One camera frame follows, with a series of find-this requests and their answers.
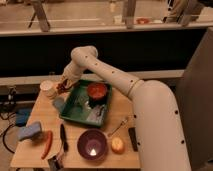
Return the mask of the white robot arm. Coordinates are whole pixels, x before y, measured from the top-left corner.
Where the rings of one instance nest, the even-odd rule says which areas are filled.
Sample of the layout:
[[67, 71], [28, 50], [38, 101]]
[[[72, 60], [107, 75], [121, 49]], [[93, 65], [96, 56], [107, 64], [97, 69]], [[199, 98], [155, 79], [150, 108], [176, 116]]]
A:
[[142, 171], [192, 171], [174, 93], [157, 80], [144, 81], [98, 59], [93, 46], [76, 47], [62, 81], [71, 86], [90, 70], [132, 101]]

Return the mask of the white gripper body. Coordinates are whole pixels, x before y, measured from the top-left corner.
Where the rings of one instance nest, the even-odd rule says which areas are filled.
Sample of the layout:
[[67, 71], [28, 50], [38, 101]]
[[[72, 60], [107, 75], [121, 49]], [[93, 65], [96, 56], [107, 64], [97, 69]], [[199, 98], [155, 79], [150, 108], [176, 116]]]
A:
[[66, 90], [77, 83], [83, 74], [83, 69], [75, 62], [70, 62], [63, 71], [60, 83], [65, 84]]

